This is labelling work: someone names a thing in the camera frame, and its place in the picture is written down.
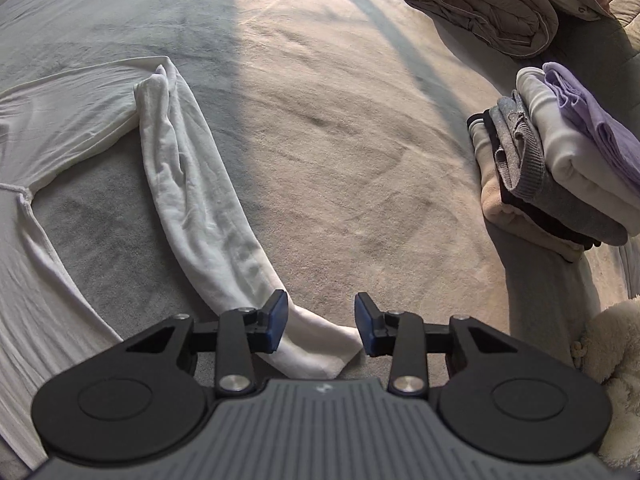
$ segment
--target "silver bolt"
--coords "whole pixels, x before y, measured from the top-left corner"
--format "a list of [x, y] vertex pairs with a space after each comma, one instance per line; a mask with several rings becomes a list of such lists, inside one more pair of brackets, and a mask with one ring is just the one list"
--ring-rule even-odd
[[228, 392], [241, 392], [242, 390], [246, 390], [251, 385], [251, 381], [244, 375], [232, 374], [225, 375], [222, 379], [220, 379], [220, 382], [218, 384], [220, 388]]
[[399, 392], [412, 394], [424, 388], [424, 381], [413, 375], [402, 375], [394, 381], [394, 388]]

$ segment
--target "bed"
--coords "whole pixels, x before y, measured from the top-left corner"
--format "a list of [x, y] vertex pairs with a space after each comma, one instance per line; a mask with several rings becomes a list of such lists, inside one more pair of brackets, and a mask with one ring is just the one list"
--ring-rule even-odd
[[[2, 88], [168, 56], [291, 297], [336, 324], [354, 326], [366, 290], [383, 310], [470, 314], [571, 364], [585, 321], [639, 290], [634, 240], [568, 264], [483, 219], [465, 122], [519, 65], [402, 0], [8, 0], [0, 38]], [[178, 312], [214, 317], [166, 241], [137, 131], [60, 174], [33, 210], [121, 337]], [[388, 365], [359, 354], [341, 376], [384, 381]], [[200, 360], [201, 382], [212, 366]], [[438, 358], [430, 371], [446, 380]], [[24, 474], [7, 449], [0, 463]]]

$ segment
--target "white cloth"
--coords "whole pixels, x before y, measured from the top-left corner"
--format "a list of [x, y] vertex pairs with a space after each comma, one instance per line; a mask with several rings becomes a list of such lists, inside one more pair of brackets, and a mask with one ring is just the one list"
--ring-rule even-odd
[[[284, 288], [168, 58], [72, 70], [0, 93], [0, 433], [32, 468], [45, 458], [30, 420], [37, 389], [120, 339], [66, 273], [31, 200], [137, 125], [167, 239], [206, 303], [217, 313], [261, 306]], [[280, 347], [265, 359], [288, 376], [335, 377], [361, 348], [357, 330], [289, 305]]]
[[556, 95], [544, 84], [544, 77], [539, 68], [523, 68], [516, 87], [540, 133], [551, 175], [636, 236], [640, 233], [640, 197], [613, 172], [595, 143], [562, 117]]

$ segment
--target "folded clothes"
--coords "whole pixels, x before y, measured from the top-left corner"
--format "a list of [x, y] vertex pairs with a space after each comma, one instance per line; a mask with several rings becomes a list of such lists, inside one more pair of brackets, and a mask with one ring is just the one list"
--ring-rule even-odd
[[490, 110], [500, 148], [495, 163], [505, 187], [569, 229], [610, 245], [626, 243], [626, 229], [560, 186], [548, 172], [538, 131], [522, 101], [501, 98]]
[[[495, 125], [491, 119], [489, 110], [486, 110], [484, 114], [482, 114], [482, 118], [486, 132], [489, 135], [493, 153], [495, 153], [500, 148], [500, 140], [498, 140], [498, 134], [495, 131]], [[500, 199], [502, 200], [502, 203], [512, 205], [522, 211], [542, 230], [556, 238], [560, 238], [561, 240], [567, 240], [578, 244], [584, 247], [586, 251], [591, 249], [593, 246], [599, 247], [601, 245], [599, 240], [571, 231], [571, 229], [563, 225], [562, 222], [558, 221], [558, 219], [553, 218], [551, 215], [546, 214], [544, 211], [540, 211], [537, 207], [524, 202], [523, 199], [511, 194], [504, 186], [504, 182], [502, 181], [502, 177], [499, 172], [497, 172], [497, 177], [498, 184], [500, 185]]]
[[484, 217], [503, 231], [550, 249], [560, 254], [568, 262], [579, 260], [584, 252], [584, 247], [550, 235], [522, 211], [502, 202], [491, 142], [484, 127], [482, 114], [471, 116], [467, 124], [476, 152], [476, 161], [480, 167], [482, 187], [480, 203]]
[[533, 57], [558, 31], [549, 0], [405, 0], [424, 12], [471, 31], [489, 46], [513, 57]]
[[542, 70], [526, 67], [518, 72], [516, 87], [540, 134], [551, 175], [580, 200], [622, 224], [629, 235], [637, 235], [640, 198], [611, 169], [596, 144], [562, 116], [556, 94], [544, 79]]
[[545, 83], [560, 112], [593, 142], [613, 171], [640, 194], [640, 140], [600, 106], [578, 79], [559, 63], [545, 63]]

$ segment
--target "stack of folded clothes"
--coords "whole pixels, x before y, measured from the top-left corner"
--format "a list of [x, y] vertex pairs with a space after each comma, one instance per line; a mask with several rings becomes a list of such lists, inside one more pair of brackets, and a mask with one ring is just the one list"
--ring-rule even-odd
[[467, 126], [489, 222], [569, 262], [640, 233], [640, 141], [564, 66], [523, 68]]

